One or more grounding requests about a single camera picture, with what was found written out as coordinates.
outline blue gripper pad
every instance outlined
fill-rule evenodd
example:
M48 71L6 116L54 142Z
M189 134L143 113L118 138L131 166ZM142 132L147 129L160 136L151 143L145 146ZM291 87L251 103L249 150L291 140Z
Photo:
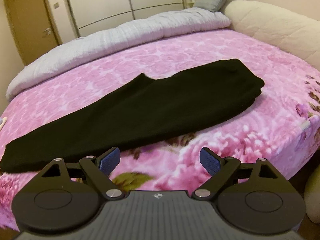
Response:
M102 171L106 176L109 176L111 172L118 166L120 163L120 150L119 148L111 148L103 155L97 158L97 167Z
M221 170L220 161L213 157L204 148L200 150L200 163L211 176Z

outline green leaf print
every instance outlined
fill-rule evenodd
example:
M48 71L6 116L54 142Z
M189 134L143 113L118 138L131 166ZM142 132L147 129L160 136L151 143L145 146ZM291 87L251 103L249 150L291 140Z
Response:
M125 172L116 176L112 182L124 191L134 190L143 183L153 179L152 176L138 172Z

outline black pants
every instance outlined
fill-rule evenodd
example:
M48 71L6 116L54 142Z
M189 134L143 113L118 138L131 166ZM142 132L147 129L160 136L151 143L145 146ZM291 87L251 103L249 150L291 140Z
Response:
M1 172L37 171L57 157L78 162L113 146L124 151L199 131L246 110L263 86L238 59L164 79L142 73L97 102L10 142Z

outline pink bedspread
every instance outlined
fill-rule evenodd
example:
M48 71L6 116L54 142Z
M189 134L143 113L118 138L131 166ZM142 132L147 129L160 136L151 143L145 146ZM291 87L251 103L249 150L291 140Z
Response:
M231 30L140 45L20 93L2 115L8 117L8 122L0 132L0 156L11 140L97 101L142 72L151 78L165 78L231 58L240 59L265 81L255 103L212 128L123 152L111 179L125 190L192 192L209 178L199 162L199 151L204 146L242 162L254 163L265 157L289 179L320 145L320 72L291 54ZM300 125L306 120L311 125L302 130ZM0 177L0 226L17 229L11 212L12 198L35 174Z

